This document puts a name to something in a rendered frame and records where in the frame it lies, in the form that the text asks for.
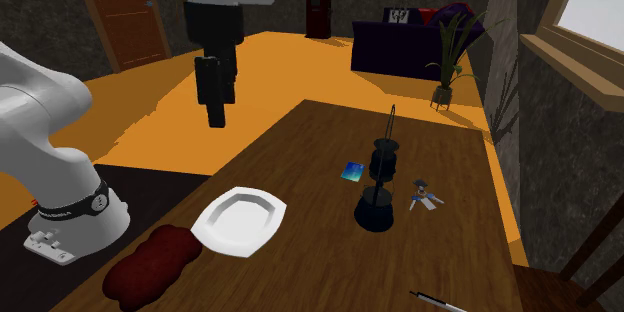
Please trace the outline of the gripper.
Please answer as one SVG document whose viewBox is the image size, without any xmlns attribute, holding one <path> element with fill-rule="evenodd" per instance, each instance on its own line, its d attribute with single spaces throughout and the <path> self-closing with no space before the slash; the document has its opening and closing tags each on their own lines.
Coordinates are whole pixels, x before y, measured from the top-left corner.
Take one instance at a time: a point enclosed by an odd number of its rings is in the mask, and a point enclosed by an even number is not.
<svg viewBox="0 0 624 312">
<path fill-rule="evenodd" d="M 220 66 L 214 56 L 196 57 L 194 64 L 198 103 L 206 107 L 211 128 L 224 128 L 224 102 L 235 103 L 236 46 L 244 41 L 243 8 L 185 2 L 183 9 L 189 40 L 206 54 L 220 54 Z"/>
</svg>

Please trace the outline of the brown wooden door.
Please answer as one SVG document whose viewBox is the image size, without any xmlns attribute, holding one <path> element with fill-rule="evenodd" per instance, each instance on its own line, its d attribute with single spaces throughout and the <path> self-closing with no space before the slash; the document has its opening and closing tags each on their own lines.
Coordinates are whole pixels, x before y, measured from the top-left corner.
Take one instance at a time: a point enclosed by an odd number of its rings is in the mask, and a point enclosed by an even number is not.
<svg viewBox="0 0 624 312">
<path fill-rule="evenodd" d="M 85 3 L 113 72 L 172 56 L 157 0 L 85 0 Z"/>
</svg>

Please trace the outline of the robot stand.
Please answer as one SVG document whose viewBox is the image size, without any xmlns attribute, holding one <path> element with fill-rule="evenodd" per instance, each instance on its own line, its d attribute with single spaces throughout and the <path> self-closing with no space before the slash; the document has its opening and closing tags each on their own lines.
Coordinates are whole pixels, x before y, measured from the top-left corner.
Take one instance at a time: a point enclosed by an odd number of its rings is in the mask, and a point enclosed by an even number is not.
<svg viewBox="0 0 624 312">
<path fill-rule="evenodd" d="M 23 246 L 37 213 L 30 209 L 0 230 L 0 312 L 48 312 L 209 178 L 100 164 L 95 169 L 128 204 L 128 230 L 109 247 L 60 266 Z"/>
</svg>

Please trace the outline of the white plate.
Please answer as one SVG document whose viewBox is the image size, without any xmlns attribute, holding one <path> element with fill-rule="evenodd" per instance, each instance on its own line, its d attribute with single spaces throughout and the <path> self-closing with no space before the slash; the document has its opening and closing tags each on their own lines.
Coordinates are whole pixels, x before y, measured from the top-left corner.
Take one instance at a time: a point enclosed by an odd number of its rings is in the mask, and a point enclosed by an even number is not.
<svg viewBox="0 0 624 312">
<path fill-rule="evenodd" d="M 266 191 L 237 186 L 213 200 L 191 232 L 213 252 L 249 258 L 274 236 L 286 209 L 282 200 Z"/>
</svg>

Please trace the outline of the blue square card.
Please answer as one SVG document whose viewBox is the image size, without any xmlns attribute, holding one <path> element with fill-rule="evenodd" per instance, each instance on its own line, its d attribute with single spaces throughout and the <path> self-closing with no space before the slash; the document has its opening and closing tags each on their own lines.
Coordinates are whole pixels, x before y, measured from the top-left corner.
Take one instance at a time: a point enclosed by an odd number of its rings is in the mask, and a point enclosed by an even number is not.
<svg viewBox="0 0 624 312">
<path fill-rule="evenodd" d="M 349 161 L 341 173 L 341 178 L 353 182 L 359 182 L 366 166 L 360 163 Z"/>
</svg>

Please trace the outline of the dark purple sofa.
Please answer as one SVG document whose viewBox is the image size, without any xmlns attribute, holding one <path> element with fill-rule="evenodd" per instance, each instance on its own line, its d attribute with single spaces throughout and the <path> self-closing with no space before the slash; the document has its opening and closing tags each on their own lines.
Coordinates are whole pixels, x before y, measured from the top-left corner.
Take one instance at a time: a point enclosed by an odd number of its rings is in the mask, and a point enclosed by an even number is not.
<svg viewBox="0 0 624 312">
<path fill-rule="evenodd" d="M 439 65 L 443 58 L 439 25 L 448 26 L 453 17 L 461 19 L 454 31 L 455 44 L 459 43 L 464 31 L 468 32 L 461 51 L 485 32 L 480 21 L 472 27 L 467 26 L 475 13 L 461 2 L 440 9 L 409 8 L 401 18 L 395 11 L 394 7 L 386 7 L 380 22 L 352 23 L 353 71 L 439 81 Z"/>
</svg>

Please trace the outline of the dark red lumpy loaf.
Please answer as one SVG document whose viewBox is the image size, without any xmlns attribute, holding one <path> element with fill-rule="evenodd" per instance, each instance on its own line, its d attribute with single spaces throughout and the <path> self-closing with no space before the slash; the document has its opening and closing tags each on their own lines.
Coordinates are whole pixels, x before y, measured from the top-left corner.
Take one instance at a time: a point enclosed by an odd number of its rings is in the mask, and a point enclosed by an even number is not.
<svg viewBox="0 0 624 312">
<path fill-rule="evenodd" d="M 137 312 L 158 300 L 202 249 L 189 229 L 162 225 L 109 270 L 103 294 L 117 301 L 122 312 Z"/>
</svg>

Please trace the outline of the black lantern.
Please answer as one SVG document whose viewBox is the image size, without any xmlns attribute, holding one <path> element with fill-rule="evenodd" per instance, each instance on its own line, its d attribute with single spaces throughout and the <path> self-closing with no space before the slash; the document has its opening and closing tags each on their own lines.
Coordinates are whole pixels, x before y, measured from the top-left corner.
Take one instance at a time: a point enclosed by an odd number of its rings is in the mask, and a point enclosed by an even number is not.
<svg viewBox="0 0 624 312">
<path fill-rule="evenodd" d="M 392 106 L 384 136 L 376 139 L 371 154 L 369 176 L 374 185 L 366 186 L 354 210 L 354 219 L 365 230 L 380 233 L 390 229 L 394 223 L 393 192 L 384 188 L 396 173 L 396 151 L 400 145 L 392 139 L 396 107 Z"/>
</svg>

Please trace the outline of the brown wooden table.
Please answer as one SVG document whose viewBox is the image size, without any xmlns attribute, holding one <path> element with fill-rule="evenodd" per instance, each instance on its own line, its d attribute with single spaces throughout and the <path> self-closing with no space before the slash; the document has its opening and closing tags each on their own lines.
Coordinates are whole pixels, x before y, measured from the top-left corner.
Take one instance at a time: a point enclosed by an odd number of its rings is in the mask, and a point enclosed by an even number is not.
<svg viewBox="0 0 624 312">
<path fill-rule="evenodd" d="M 467 312 L 523 312 L 479 131 L 395 118 L 393 226 L 356 223 L 363 186 L 341 173 L 369 161 L 388 118 L 300 102 L 164 217 L 188 227 L 227 190 L 257 188 L 287 205 L 273 238 L 249 258 L 204 250 L 141 312 L 436 312 L 410 290 Z M 444 204 L 409 210 L 417 179 Z"/>
</svg>

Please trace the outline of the green potted plant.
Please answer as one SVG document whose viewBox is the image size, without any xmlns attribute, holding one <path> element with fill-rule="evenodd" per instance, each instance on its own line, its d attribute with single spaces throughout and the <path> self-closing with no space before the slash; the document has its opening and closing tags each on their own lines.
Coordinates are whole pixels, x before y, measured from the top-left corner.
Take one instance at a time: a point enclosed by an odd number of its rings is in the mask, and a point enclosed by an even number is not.
<svg viewBox="0 0 624 312">
<path fill-rule="evenodd" d="M 466 50 L 471 48 L 476 42 L 481 39 L 484 34 L 488 33 L 494 27 L 500 25 L 505 21 L 508 21 L 508 18 L 504 18 L 495 22 L 487 29 L 485 29 L 482 33 L 478 34 L 470 44 L 464 47 L 464 43 L 467 41 L 473 26 L 485 14 L 486 12 L 482 12 L 481 14 L 473 16 L 469 20 L 467 20 L 464 27 L 461 29 L 462 33 L 460 34 L 458 39 L 455 39 L 456 31 L 459 28 L 459 24 L 462 23 L 467 17 L 466 14 L 455 14 L 448 25 L 444 25 L 442 22 L 439 23 L 440 38 L 442 42 L 441 62 L 430 62 L 426 64 L 426 67 L 437 66 L 440 69 L 440 85 L 437 86 L 434 90 L 430 102 L 430 105 L 436 104 L 436 110 L 439 110 L 439 107 L 441 105 L 446 105 L 447 110 L 449 110 L 453 96 L 453 89 L 451 88 L 451 84 L 454 81 L 466 76 L 478 80 L 478 77 L 476 75 L 463 72 L 463 68 L 458 65 L 458 62 L 466 54 Z"/>
</svg>

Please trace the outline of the bunch of keys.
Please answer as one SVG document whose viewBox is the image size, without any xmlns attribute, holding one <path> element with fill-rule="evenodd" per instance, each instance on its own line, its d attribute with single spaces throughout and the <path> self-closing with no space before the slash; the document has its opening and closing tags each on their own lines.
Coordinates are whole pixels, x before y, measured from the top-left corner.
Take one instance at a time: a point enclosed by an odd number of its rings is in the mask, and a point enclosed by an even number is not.
<svg viewBox="0 0 624 312">
<path fill-rule="evenodd" d="M 422 203 L 427 210 L 435 210 L 437 208 L 436 203 L 444 204 L 442 199 L 426 191 L 428 184 L 424 180 L 414 180 L 413 184 L 416 186 L 416 191 L 411 196 L 409 210 L 412 210 L 417 203 Z"/>
</svg>

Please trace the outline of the black and silver pen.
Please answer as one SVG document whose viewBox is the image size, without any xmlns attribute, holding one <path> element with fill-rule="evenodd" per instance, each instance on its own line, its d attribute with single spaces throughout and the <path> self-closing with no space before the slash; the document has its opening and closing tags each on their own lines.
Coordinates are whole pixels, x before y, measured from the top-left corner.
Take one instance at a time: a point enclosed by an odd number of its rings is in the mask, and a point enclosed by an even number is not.
<svg viewBox="0 0 624 312">
<path fill-rule="evenodd" d="M 439 300 L 437 298 L 434 298 L 432 296 L 429 296 L 429 295 L 421 293 L 421 292 L 414 292 L 414 291 L 410 290 L 409 293 L 414 295 L 414 296 L 416 296 L 417 298 L 427 302 L 427 303 L 430 303 L 430 304 L 435 305 L 437 307 L 443 308 L 443 309 L 445 309 L 445 310 L 447 310 L 449 312 L 467 312 L 464 309 L 461 309 L 461 308 L 459 308 L 457 306 L 454 306 L 454 305 L 449 304 L 449 303 L 447 303 L 445 301 Z"/>
</svg>

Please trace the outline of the brown wooden chair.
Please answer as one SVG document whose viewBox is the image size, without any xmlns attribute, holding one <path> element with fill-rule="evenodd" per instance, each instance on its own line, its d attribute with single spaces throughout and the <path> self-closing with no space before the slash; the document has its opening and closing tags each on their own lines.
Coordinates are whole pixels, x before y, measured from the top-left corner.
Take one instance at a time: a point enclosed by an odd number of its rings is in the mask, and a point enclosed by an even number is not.
<svg viewBox="0 0 624 312">
<path fill-rule="evenodd" d="M 624 193 L 559 272 L 513 265 L 524 312 L 606 312 L 597 299 L 624 276 L 624 254 L 587 289 L 571 281 L 624 219 Z"/>
</svg>

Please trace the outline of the window with wooden frame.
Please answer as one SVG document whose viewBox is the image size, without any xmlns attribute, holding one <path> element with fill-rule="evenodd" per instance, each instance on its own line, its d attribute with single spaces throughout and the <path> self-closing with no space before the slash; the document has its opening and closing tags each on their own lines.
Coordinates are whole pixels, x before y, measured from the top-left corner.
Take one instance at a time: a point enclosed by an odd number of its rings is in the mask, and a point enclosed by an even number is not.
<svg viewBox="0 0 624 312">
<path fill-rule="evenodd" d="M 520 41 L 604 110 L 624 113 L 624 51 L 559 24 L 569 0 L 549 0 Z"/>
</svg>

